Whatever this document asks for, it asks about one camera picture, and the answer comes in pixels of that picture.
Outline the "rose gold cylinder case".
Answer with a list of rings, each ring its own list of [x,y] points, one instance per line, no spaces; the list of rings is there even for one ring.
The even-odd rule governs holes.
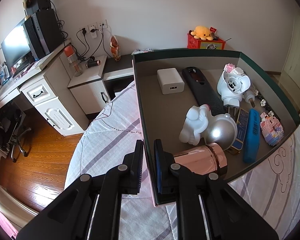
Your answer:
[[[174,159],[176,163],[200,175],[215,172],[220,177],[225,177],[228,171],[226,155],[214,142],[179,152]]]

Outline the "blue rectangular case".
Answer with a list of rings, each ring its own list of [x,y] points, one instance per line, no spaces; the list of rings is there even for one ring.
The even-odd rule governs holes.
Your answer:
[[[243,161],[247,164],[256,161],[260,145],[260,115],[255,109],[250,109],[248,125],[244,140]]]

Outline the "white astronaut figure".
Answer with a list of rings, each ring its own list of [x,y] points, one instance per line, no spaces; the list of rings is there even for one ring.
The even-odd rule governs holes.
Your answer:
[[[237,125],[230,114],[213,116],[210,107],[204,104],[192,106],[185,118],[179,140],[197,146],[201,139],[206,144],[217,143],[223,150],[233,145],[237,137]]]

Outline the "pink storage box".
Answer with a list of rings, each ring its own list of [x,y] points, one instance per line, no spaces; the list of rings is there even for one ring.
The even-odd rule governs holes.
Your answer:
[[[155,206],[172,203],[168,171],[157,162],[157,149],[181,156],[181,162],[200,174],[217,172],[232,181],[253,168],[227,154],[237,136],[237,125],[224,110],[216,86],[227,63],[235,64],[245,78],[269,102],[288,138],[300,124],[300,117],[281,88],[253,60],[240,51],[167,49],[136,54],[134,80],[140,113],[143,143]],[[157,72],[177,72],[194,67],[199,73],[197,101],[189,86],[182,92],[163,94]]]

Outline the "black remote control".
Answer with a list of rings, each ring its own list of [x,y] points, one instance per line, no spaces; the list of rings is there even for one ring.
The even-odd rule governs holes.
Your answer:
[[[207,104],[213,116],[226,113],[221,99],[200,69],[187,67],[182,75],[199,106]]]

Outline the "white plug night light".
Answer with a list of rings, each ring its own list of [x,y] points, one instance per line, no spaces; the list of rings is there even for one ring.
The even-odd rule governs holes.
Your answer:
[[[223,105],[239,108],[243,93],[251,86],[249,77],[244,71],[236,67],[230,73],[223,70],[217,84],[217,92],[221,96]]]

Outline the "white usb charger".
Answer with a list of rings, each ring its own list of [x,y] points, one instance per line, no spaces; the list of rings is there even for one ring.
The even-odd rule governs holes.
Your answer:
[[[184,91],[185,83],[175,68],[157,70],[157,78],[164,95],[181,93]]]

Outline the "striped quilted table cloth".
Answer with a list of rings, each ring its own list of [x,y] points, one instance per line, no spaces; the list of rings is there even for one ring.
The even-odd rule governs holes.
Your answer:
[[[83,133],[65,185],[84,173],[98,176],[119,165],[141,137],[136,88],[130,83]],[[269,158],[230,185],[285,239],[300,221],[300,126]],[[177,238],[176,206],[154,206],[146,166],[140,193],[122,198],[119,238]]]

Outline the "black office chair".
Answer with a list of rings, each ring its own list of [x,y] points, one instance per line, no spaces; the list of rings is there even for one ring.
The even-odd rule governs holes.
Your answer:
[[[13,102],[0,108],[0,153],[4,158],[10,157],[14,163],[17,161],[13,156],[16,147],[24,157],[29,155],[21,145],[23,136],[31,131],[30,127],[23,125],[25,116],[25,113]]]

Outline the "white side cabinet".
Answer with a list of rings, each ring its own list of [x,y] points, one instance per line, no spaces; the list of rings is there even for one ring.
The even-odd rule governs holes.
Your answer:
[[[102,79],[106,55],[96,58],[100,64],[94,67],[84,68],[80,76],[73,76],[68,88],[86,115],[99,113],[106,104],[111,102],[110,95]]]

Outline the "orange lid water bottle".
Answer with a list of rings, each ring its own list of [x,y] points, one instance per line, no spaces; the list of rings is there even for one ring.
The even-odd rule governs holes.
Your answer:
[[[72,45],[66,46],[64,53],[68,59],[69,67],[74,71],[73,76],[80,76],[83,73],[83,69]]]

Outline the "white door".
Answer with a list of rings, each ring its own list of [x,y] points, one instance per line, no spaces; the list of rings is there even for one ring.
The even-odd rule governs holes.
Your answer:
[[[300,84],[300,15],[294,18],[292,39],[283,71],[296,84]]]

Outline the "snack bag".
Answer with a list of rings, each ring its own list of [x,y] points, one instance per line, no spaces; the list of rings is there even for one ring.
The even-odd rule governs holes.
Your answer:
[[[110,38],[110,51],[115,61],[119,61],[121,59],[120,46],[115,35]]]

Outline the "red toy crate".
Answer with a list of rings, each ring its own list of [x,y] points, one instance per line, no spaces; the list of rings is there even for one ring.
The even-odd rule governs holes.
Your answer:
[[[198,40],[195,39],[190,33],[187,34],[187,48],[188,49],[218,49],[223,50],[226,42],[218,38],[217,40]]]

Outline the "black computer monitor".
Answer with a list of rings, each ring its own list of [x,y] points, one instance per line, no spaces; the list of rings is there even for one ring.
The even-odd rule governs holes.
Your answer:
[[[10,73],[13,72],[13,67],[18,69],[33,61],[23,23],[24,20],[21,20],[1,43],[2,52]]]

